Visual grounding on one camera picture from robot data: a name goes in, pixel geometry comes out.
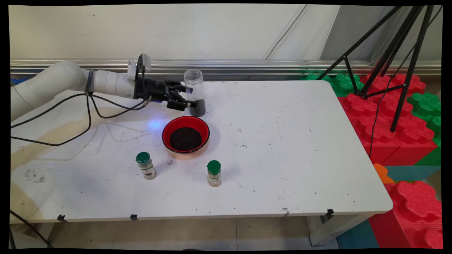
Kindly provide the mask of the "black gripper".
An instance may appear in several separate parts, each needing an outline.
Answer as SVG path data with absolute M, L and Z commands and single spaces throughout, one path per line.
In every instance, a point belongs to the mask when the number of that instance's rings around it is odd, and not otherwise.
M 167 94 L 186 92 L 186 87 L 181 82 L 138 77 L 135 80 L 134 99 L 149 100 L 156 103 L 167 101 L 167 108 L 179 111 L 185 111 L 186 108 L 196 108 L 197 101 L 186 100 L 180 95 L 167 96 Z

